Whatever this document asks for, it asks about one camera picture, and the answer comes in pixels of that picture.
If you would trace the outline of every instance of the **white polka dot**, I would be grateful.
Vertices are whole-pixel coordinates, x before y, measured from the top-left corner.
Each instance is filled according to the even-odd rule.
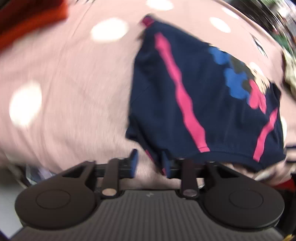
[[[28,127],[41,109],[42,94],[40,84],[31,81],[21,86],[12,95],[9,116],[17,127]]]
[[[238,15],[236,13],[234,13],[233,11],[231,11],[230,9],[223,7],[222,10],[225,13],[227,13],[229,16],[231,16],[233,18],[236,18],[236,19],[239,19]]]
[[[283,129],[283,140],[285,141],[286,137],[287,137],[287,122],[285,120],[284,117],[281,116],[281,126],[282,126],[282,129]]]
[[[101,21],[91,30],[91,37],[98,42],[113,42],[128,32],[128,24],[119,18]]]
[[[256,72],[258,72],[259,74],[261,74],[262,76],[264,76],[263,71],[262,71],[262,70],[259,68],[259,66],[256,65],[254,62],[251,62],[251,63],[249,64],[249,66],[250,66],[253,70],[255,70]]]
[[[147,0],[146,5],[159,11],[168,11],[174,8],[169,0]]]
[[[219,29],[220,31],[224,33],[230,33],[230,27],[223,20],[211,17],[210,22],[215,28]]]

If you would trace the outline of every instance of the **beige cloth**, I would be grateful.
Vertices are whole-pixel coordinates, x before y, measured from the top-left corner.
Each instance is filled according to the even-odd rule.
[[[124,187],[179,185],[179,181],[156,173],[141,147],[125,138],[133,61],[143,31],[138,23],[148,13],[248,65],[255,63],[277,84],[282,81],[280,46],[261,27],[223,1],[75,2],[70,1],[68,20],[32,33],[0,55],[3,162],[42,165],[59,172],[84,160],[106,163],[114,157],[126,157],[132,148],[137,148],[136,178],[123,181]],[[111,27],[93,28],[110,18]],[[104,36],[100,31],[106,30],[109,38],[123,36],[101,42]],[[267,57],[258,50],[251,34],[260,41]],[[280,111],[288,124],[287,140],[295,142],[296,104],[285,93]]]

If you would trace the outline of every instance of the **folded clothing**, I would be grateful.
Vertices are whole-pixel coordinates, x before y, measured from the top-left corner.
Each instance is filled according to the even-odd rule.
[[[0,50],[24,34],[67,15],[66,0],[10,0],[0,9]]]
[[[146,16],[126,136],[166,172],[173,158],[241,164],[285,159],[277,86],[232,55]]]

